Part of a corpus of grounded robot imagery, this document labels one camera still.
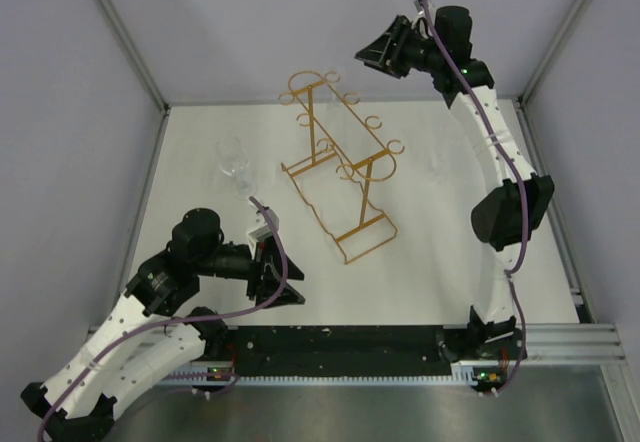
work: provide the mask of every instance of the white tabletop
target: white tabletop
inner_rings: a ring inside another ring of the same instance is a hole
[[[522,140],[513,104],[502,101],[500,107],[516,139]],[[306,297],[305,305],[262,310],[234,319],[233,324],[465,324],[478,284],[481,254],[469,217],[486,195],[472,148],[442,102],[362,102],[354,108],[363,118],[380,116],[384,126],[377,135],[383,141],[400,139],[406,146],[397,158],[397,173],[371,189],[372,202],[399,228],[395,240],[344,264],[280,169],[281,162],[290,165],[309,156],[308,129],[295,120],[300,106],[175,107],[131,275],[164,248],[173,226],[196,207],[218,212],[227,241],[245,243],[244,233],[255,210],[233,196],[214,150],[217,140],[233,135],[250,154],[257,198],[278,214],[285,250],[306,274],[304,281],[291,282]],[[323,110],[317,107],[318,113]],[[357,225],[360,194],[354,184],[333,174],[335,165],[299,180],[312,192],[313,202],[320,203],[323,216],[334,217],[332,223],[348,223],[355,213],[352,226],[336,228],[339,235],[340,229],[346,232]],[[533,234],[516,283],[529,323],[578,322],[546,219]],[[202,277],[200,293],[179,314],[198,305],[219,313],[251,307],[245,290],[244,282]]]

